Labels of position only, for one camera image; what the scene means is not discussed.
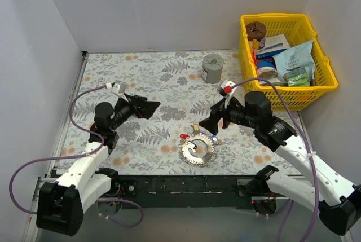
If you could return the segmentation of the black car key fob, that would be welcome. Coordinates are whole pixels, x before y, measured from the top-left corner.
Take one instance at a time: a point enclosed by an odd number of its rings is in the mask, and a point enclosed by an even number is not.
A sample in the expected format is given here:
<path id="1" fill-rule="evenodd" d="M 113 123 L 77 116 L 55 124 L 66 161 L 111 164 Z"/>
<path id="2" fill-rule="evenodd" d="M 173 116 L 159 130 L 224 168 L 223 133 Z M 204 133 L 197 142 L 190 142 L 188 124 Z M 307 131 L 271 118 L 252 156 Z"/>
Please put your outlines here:
<path id="1" fill-rule="evenodd" d="M 197 149 L 197 145 L 191 141 L 188 141 L 187 144 L 186 144 L 186 147 L 192 151 L 196 151 Z"/>

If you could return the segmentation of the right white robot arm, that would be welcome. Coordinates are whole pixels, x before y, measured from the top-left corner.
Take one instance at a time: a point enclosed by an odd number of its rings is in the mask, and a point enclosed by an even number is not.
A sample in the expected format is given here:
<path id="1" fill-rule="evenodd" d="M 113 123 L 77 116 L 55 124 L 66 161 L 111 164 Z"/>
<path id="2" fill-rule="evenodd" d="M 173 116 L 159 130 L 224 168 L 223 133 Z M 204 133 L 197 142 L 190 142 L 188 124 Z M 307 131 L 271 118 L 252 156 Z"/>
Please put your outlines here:
<path id="1" fill-rule="evenodd" d="M 314 210 L 330 231 L 344 236 L 360 220 L 360 186 L 333 170 L 311 150 L 301 134 L 276 117 L 264 93 L 248 92 L 244 100 L 241 104 L 234 97 L 223 98 L 199 125 L 214 135 L 218 134 L 220 120 L 224 129 L 229 124 L 253 129 L 260 143 L 287 160 L 311 184 L 303 184 L 268 165 L 249 183 L 251 189 L 265 196 L 279 193 Z"/>

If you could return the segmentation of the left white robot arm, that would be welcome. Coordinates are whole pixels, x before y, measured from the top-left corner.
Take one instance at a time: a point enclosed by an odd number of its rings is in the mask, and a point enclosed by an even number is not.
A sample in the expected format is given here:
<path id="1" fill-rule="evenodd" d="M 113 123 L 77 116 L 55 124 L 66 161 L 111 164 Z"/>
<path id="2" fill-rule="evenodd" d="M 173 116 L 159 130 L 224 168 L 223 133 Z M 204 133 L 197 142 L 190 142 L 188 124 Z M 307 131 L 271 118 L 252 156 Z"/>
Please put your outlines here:
<path id="1" fill-rule="evenodd" d="M 116 132 L 128 118 L 150 119 L 160 102 L 124 94 L 116 105 L 101 102 L 95 107 L 89 141 L 81 156 L 55 182 L 46 182 L 39 191 L 38 228 L 73 236 L 80 229 L 84 213 L 102 195 L 116 196 L 120 183 L 117 172 L 100 170 L 100 164 L 115 149 Z"/>

